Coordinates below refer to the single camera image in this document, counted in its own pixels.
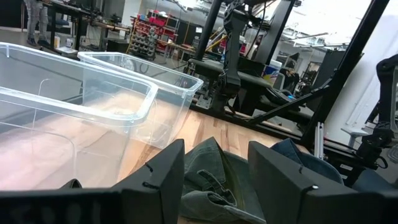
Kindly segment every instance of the robotic setup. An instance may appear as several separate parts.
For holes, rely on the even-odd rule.
[[[291,10],[294,0],[282,0],[282,7]],[[261,26],[252,15],[255,5],[265,0],[226,1],[224,28],[227,31],[225,60],[219,66],[204,62],[206,44],[222,1],[214,0],[203,29],[195,58],[189,60],[186,71],[192,75],[214,76],[206,96],[211,98],[206,107],[192,103],[190,109],[245,128],[275,136],[291,138],[314,155],[347,176],[344,184],[332,181],[258,142],[250,142],[248,164],[252,184],[256,190],[267,223],[397,223],[398,192],[359,192],[351,187],[365,169],[377,169],[385,148],[395,142],[396,91],[398,84],[398,55],[382,60],[376,71],[381,83],[379,122],[374,132],[363,137],[358,150],[338,142],[323,142],[322,126],[342,89],[354,62],[359,60],[367,40],[381,17],[388,0],[372,0],[353,41],[346,50],[336,72],[323,86],[297,100],[255,117],[235,113],[228,101],[238,95],[245,83],[258,79],[239,74],[239,35],[251,21]],[[286,17],[280,19],[284,26]],[[282,29],[277,27],[267,35],[279,39]],[[267,52],[261,46],[268,45]],[[272,56],[276,42],[262,42],[257,57]],[[278,129],[263,121],[286,113],[308,100],[322,96],[323,100],[312,116],[302,136]],[[109,189],[82,189],[71,180],[59,190],[37,192],[0,192],[3,205],[2,223],[177,223],[178,206],[184,181],[184,141],[178,139],[153,159]]]

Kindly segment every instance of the transparent storage container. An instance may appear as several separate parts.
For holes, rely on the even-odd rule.
[[[133,138],[161,149],[180,131],[193,96],[203,84],[199,78],[118,52],[79,52],[78,57],[84,63],[143,78],[159,86],[148,118],[134,130]]]
[[[0,42],[0,190],[116,183],[157,85]]]

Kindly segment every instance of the clear plastic bin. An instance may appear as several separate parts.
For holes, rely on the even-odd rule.
[[[116,183],[157,85],[0,42],[0,190]]]
[[[193,96],[203,84],[199,78],[122,53],[79,52],[78,57],[84,63],[143,78],[159,86],[147,121],[132,136],[161,149],[180,131]]]

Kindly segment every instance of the person's legs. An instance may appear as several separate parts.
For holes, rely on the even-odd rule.
[[[47,7],[43,6],[40,3],[40,20],[39,20],[39,30],[40,36],[39,41],[37,42],[39,45],[49,46],[50,44],[47,42],[47,24],[49,23],[49,16],[47,15]]]
[[[36,0],[24,0],[28,21],[27,21],[27,43],[36,46],[35,42],[35,28],[39,21],[39,7]]]

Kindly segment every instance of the plastic bin rim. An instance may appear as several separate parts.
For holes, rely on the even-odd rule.
[[[88,60],[88,61],[94,61],[94,62],[99,62],[99,63],[103,62],[103,61],[101,61],[101,60],[99,60],[97,58],[92,57],[92,56],[95,56],[95,55],[99,55],[99,56],[117,56],[117,55],[120,55],[122,57],[133,58],[134,60],[137,60],[139,62],[149,64],[151,66],[157,67],[157,68],[162,69],[162,70],[166,70],[168,72],[175,73],[177,75],[180,75],[180,76],[185,77],[185,78],[189,78],[191,80],[195,80],[196,84],[194,84],[191,88],[186,89],[186,88],[182,88],[182,87],[179,87],[179,86],[175,86],[175,85],[169,84],[167,82],[163,82],[163,81],[157,80],[155,78],[148,77],[148,76],[143,75],[143,74],[141,74],[139,72],[134,72],[134,71],[128,70],[126,68],[122,68],[122,67],[117,66],[117,65],[113,65],[113,64],[110,64],[110,63],[107,65],[107,66],[109,66],[111,68],[114,68],[116,70],[119,70],[119,71],[124,71],[124,72],[128,72],[128,73],[137,74],[137,75],[139,75],[142,78],[145,78],[147,80],[151,80],[152,82],[161,83],[161,84],[169,86],[169,87],[171,87],[173,89],[177,89],[177,90],[180,90],[182,92],[185,92],[185,93],[187,93],[189,95],[195,94],[196,91],[198,91],[198,89],[203,84],[203,80],[201,80],[200,78],[196,78],[196,77],[193,77],[191,75],[187,75],[187,74],[184,74],[182,72],[178,72],[178,71],[172,70],[170,68],[163,67],[163,66],[157,65],[155,63],[143,60],[141,58],[137,58],[137,57],[134,57],[134,56],[131,56],[131,55],[128,55],[128,54],[123,54],[123,53],[120,53],[120,52],[78,52],[77,57],[80,58],[80,59],[83,59],[83,60]]]
[[[102,67],[99,67],[99,66],[96,66],[96,65],[88,65],[88,64],[85,64],[85,63],[74,61],[74,60],[69,59],[69,58],[65,58],[65,57],[59,56],[59,55],[50,54],[50,53],[47,53],[47,52],[43,52],[43,51],[36,50],[36,49],[31,49],[29,47],[24,47],[24,46],[17,45],[17,44],[9,44],[9,43],[5,43],[5,42],[0,42],[0,49],[1,48],[3,48],[3,49],[4,48],[5,49],[6,48],[10,48],[10,49],[13,49],[13,50],[26,50],[29,53],[36,54],[38,56],[47,56],[47,58],[50,58],[50,59],[55,59],[56,58],[56,59],[65,61],[66,63],[72,64],[72,65],[76,65],[76,66],[79,66],[79,67],[83,67],[83,68],[89,68],[90,70],[93,70],[93,71],[96,71],[96,72],[101,72],[101,73],[106,73],[107,75],[109,75],[109,72],[111,72],[112,75],[114,74],[115,76],[117,76],[119,78],[123,78],[123,77],[120,77],[121,73],[115,72],[115,71],[110,70],[110,69],[102,68]],[[25,93],[23,91],[12,90],[12,89],[4,88],[4,87],[1,87],[1,86],[0,86],[0,93],[1,94],[5,94],[5,95],[9,95],[9,96],[15,96],[15,97],[18,97],[18,98],[23,98],[25,100],[30,100],[30,101],[38,101],[39,100],[40,103],[43,103],[43,104],[46,104],[46,105],[58,106],[58,107],[65,108],[65,109],[68,109],[68,110],[73,110],[73,111],[77,111],[77,112],[81,112],[81,113],[86,113],[86,114],[90,114],[90,115],[93,115],[93,116],[99,116],[99,117],[106,118],[106,119],[114,119],[114,120],[120,120],[120,121],[132,121],[132,119],[133,119],[134,121],[136,121],[136,120],[144,119],[147,116],[147,114],[148,114],[148,112],[150,110],[150,107],[152,106],[152,103],[155,100],[155,97],[156,97],[156,94],[157,94],[157,90],[158,90],[158,86],[155,83],[152,83],[152,82],[149,82],[147,80],[140,79],[140,78],[136,78],[136,77],[133,77],[133,80],[136,80],[138,83],[147,85],[150,88],[150,90],[146,94],[146,98],[144,100],[144,103],[141,104],[141,106],[138,109],[138,111],[136,111],[135,113],[130,114],[130,115],[120,115],[120,114],[106,113],[106,112],[102,112],[100,110],[96,110],[96,109],[93,109],[93,108],[88,108],[88,107],[85,107],[85,106],[82,106],[82,105],[74,105],[74,104],[67,103],[67,102],[64,102],[64,101],[54,100],[54,99],[47,98],[47,97],[44,97],[44,96],[39,96],[39,95],[30,94],[30,93]]]

